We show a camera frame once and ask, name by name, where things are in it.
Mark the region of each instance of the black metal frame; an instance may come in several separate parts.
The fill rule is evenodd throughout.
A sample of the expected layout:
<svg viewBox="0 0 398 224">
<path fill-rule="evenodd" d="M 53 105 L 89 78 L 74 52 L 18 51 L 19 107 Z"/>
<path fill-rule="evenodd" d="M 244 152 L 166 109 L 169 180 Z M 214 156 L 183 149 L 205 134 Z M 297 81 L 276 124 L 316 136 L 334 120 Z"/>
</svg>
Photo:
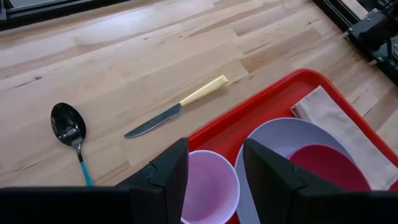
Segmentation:
<svg viewBox="0 0 398 224">
<path fill-rule="evenodd" d="M 54 0 L 17 8 L 0 0 L 0 31 L 126 1 L 134 0 Z"/>
<path fill-rule="evenodd" d="M 387 22 L 393 20 L 385 12 L 388 1 L 377 2 L 379 11 L 370 13 L 363 20 L 341 0 L 313 1 L 343 32 L 347 32 L 349 40 L 368 60 L 374 60 L 377 67 L 398 86 L 398 57 L 393 52 L 398 50 L 398 36 L 396 30 L 395 33 L 390 31 L 391 26 Z"/>
</svg>

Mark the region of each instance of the plastic cup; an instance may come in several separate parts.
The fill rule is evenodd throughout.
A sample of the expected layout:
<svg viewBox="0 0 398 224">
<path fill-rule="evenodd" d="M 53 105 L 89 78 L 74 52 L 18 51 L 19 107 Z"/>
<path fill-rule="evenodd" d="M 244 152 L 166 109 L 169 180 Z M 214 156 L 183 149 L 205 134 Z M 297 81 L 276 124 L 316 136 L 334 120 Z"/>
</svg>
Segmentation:
<svg viewBox="0 0 398 224">
<path fill-rule="evenodd" d="M 189 154 L 188 184 L 181 221 L 184 224 L 224 224 L 238 206 L 240 186 L 234 167 L 207 150 Z"/>
<path fill-rule="evenodd" d="M 350 191 L 370 190 L 357 166 L 338 150 L 320 144 L 304 146 L 287 156 L 290 162 Z"/>
</svg>

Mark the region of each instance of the teal spoon handle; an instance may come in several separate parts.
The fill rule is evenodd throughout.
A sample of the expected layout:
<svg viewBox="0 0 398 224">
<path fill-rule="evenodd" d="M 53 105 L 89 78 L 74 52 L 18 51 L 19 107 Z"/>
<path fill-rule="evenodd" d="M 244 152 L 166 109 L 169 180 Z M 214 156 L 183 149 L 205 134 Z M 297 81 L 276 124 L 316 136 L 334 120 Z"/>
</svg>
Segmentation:
<svg viewBox="0 0 398 224">
<path fill-rule="evenodd" d="M 81 169 L 82 169 L 82 171 L 83 171 L 83 174 L 84 174 L 84 176 L 85 176 L 87 186 L 88 186 L 88 187 L 94 186 L 94 183 L 93 183 L 93 181 L 91 180 L 91 177 L 90 177 L 90 175 L 89 175 L 89 173 L 88 173 L 88 171 L 87 171 L 87 167 L 86 167 L 85 162 L 84 162 L 84 161 L 81 161 L 81 162 L 80 162 L 80 165 L 81 165 Z"/>
</svg>

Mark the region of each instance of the beige napkin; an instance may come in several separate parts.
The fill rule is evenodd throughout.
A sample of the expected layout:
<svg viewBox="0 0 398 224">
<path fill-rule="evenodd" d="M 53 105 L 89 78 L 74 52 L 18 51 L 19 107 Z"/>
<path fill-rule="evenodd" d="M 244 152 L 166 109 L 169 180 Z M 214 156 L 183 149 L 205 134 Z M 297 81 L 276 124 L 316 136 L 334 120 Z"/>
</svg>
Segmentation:
<svg viewBox="0 0 398 224">
<path fill-rule="evenodd" d="M 297 118 L 316 124 L 336 138 L 373 190 L 388 190 L 398 179 L 398 168 L 374 146 L 322 87 L 296 103 L 291 111 Z"/>
</svg>

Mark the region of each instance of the yellow knife handle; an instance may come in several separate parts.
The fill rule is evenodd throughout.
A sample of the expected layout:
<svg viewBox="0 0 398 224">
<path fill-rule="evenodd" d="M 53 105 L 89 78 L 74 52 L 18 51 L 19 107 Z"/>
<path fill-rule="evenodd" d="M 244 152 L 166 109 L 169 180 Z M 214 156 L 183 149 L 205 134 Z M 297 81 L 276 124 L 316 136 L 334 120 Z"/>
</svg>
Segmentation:
<svg viewBox="0 0 398 224">
<path fill-rule="evenodd" d="M 200 98 L 209 95 L 210 93 L 213 93 L 214 91 L 223 87 L 225 83 L 228 83 L 228 79 L 225 77 L 225 75 L 222 75 L 183 99 L 180 104 L 181 106 L 186 106 L 196 100 L 199 100 Z"/>
</svg>

